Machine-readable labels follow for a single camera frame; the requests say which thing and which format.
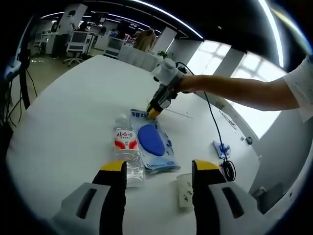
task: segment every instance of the ceiling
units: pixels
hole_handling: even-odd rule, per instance
[[[56,1],[58,4],[47,7],[41,15],[63,11],[69,3],[77,0]],[[179,33],[177,38],[188,40],[202,40],[196,33],[186,26],[149,6],[132,0],[81,0],[88,6],[86,15],[108,12],[142,22],[162,31],[170,27]],[[157,6],[191,26],[203,39],[223,42],[241,50],[257,53],[271,62],[279,65],[279,58],[275,38],[268,23],[268,19],[258,0],[211,0],[211,1],[180,1],[145,0]],[[303,29],[309,40],[313,39],[312,21],[309,21],[309,3],[305,0],[272,0],[271,6],[278,4],[286,9]],[[114,16],[104,17],[114,20]],[[275,21],[281,36],[284,69],[294,69],[304,58],[304,51],[295,40],[290,30],[277,17]]]

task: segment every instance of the white sleeve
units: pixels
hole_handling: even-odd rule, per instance
[[[313,116],[313,63],[307,57],[294,71],[283,78],[296,98],[303,121]]]

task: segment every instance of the floor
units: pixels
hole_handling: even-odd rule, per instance
[[[89,55],[96,56],[103,54],[102,50],[91,49]],[[52,82],[54,82],[58,77],[60,77],[63,73],[70,70],[71,68],[77,65],[76,62],[73,62],[70,67],[67,66],[67,63],[63,64],[63,60],[65,58],[59,58],[52,60],[50,59],[50,55],[34,55],[31,57],[30,65],[28,68],[28,72],[32,79],[34,80],[35,88],[37,95],[45,90]],[[32,103],[36,99],[35,90],[32,84],[31,79],[28,74],[26,74],[27,80],[27,90],[29,95],[30,103]],[[19,119],[23,118],[23,114],[25,114],[25,108],[23,102],[18,103],[16,108],[11,113],[11,122],[17,125],[19,123]]]

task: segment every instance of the desk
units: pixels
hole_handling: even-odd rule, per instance
[[[97,55],[53,82],[27,109],[12,137],[7,163],[28,206],[53,216],[61,201],[91,182],[112,151],[114,119],[131,108],[145,109],[158,88],[149,72]],[[236,183],[248,191],[259,162],[219,110],[213,108],[223,141],[232,148]],[[159,123],[172,141],[181,169],[147,176],[144,188],[126,190],[124,234],[195,234],[193,211],[180,211],[176,177],[191,172],[191,161],[218,162],[212,145],[218,134],[208,104],[179,94]]]

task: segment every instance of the blue object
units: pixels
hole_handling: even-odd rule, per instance
[[[148,124],[141,127],[138,131],[138,140],[147,152],[156,156],[164,155],[165,147],[155,126]]]

